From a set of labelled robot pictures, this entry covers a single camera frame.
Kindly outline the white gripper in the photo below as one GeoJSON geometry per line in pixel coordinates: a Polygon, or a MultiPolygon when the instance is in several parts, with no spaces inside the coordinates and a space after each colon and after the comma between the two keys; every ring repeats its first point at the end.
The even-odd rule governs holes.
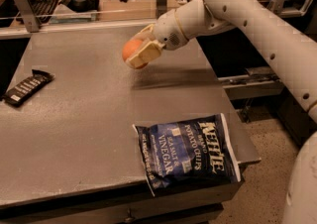
{"type": "Polygon", "coordinates": [[[137,55],[146,64],[161,55],[163,45],[166,50],[174,51],[188,43],[176,19],[175,9],[161,15],[155,24],[149,24],[141,29],[134,38],[143,41],[137,55]]]}

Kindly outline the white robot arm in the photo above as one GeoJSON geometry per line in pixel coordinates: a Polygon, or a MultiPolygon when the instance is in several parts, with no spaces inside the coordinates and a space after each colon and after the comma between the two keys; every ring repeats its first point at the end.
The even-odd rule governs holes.
{"type": "MultiPolygon", "coordinates": [[[[310,118],[317,122],[317,43],[258,0],[192,0],[135,34],[141,45],[124,62],[140,68],[189,40],[236,27],[248,38],[310,118]]],[[[282,224],[317,224],[317,133],[301,147],[282,224]]]]}

